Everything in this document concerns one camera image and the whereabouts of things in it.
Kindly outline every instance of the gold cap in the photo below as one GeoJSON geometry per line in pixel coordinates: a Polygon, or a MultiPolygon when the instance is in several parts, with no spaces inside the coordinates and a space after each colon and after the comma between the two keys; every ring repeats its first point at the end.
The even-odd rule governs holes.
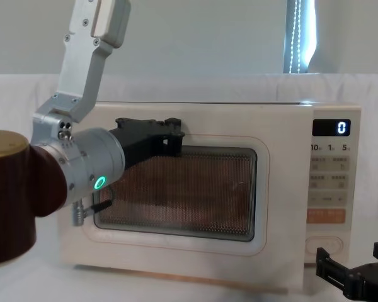
{"type": "Polygon", "coordinates": [[[28,140],[21,134],[0,130],[0,158],[20,153],[28,146],[28,140]]]}

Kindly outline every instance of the white backdrop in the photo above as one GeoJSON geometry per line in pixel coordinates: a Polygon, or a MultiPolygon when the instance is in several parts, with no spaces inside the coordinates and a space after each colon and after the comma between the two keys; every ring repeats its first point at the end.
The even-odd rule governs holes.
{"type": "MultiPolygon", "coordinates": [[[[286,0],[131,0],[105,73],[236,76],[283,71],[286,0]]],[[[58,74],[74,0],[0,0],[0,74],[58,74]]]]}
{"type": "MultiPolygon", "coordinates": [[[[55,75],[0,75],[0,129],[30,138],[32,114],[57,87],[55,75]]],[[[355,216],[378,218],[378,75],[261,75],[190,81],[105,77],[100,101],[352,102],[363,108],[355,216]]]]}
{"type": "Polygon", "coordinates": [[[378,73],[378,0],[315,0],[318,48],[310,72],[378,73]]]}

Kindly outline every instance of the green led ring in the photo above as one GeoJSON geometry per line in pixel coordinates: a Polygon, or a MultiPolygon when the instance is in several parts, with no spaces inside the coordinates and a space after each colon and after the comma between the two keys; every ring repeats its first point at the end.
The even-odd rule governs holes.
{"type": "Polygon", "coordinates": [[[106,177],[105,176],[101,176],[100,178],[98,178],[98,180],[96,181],[95,185],[94,185],[94,189],[96,190],[99,190],[101,189],[106,183],[106,177]]]}

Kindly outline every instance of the brown cylinder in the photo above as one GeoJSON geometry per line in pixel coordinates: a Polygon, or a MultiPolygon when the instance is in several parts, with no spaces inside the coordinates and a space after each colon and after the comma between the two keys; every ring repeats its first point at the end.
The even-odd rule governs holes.
{"type": "Polygon", "coordinates": [[[28,140],[0,131],[0,262],[24,254],[35,243],[35,215],[28,200],[28,140]]]}
{"type": "Polygon", "coordinates": [[[35,217],[53,213],[66,198],[56,160],[22,135],[0,131],[0,263],[33,247],[35,217]]]}

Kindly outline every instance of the black clamp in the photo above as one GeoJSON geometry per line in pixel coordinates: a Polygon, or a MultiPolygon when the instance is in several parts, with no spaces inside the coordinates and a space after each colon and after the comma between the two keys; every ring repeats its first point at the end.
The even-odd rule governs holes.
{"type": "Polygon", "coordinates": [[[182,151],[185,134],[181,120],[131,120],[118,118],[118,128],[110,132],[120,142],[125,153],[125,169],[153,156],[177,156],[182,151]]]}
{"type": "MultiPolygon", "coordinates": [[[[378,242],[374,244],[373,256],[378,259],[378,242]]],[[[378,302],[378,262],[347,269],[320,247],[316,254],[316,275],[342,290],[350,300],[378,302]]]]}

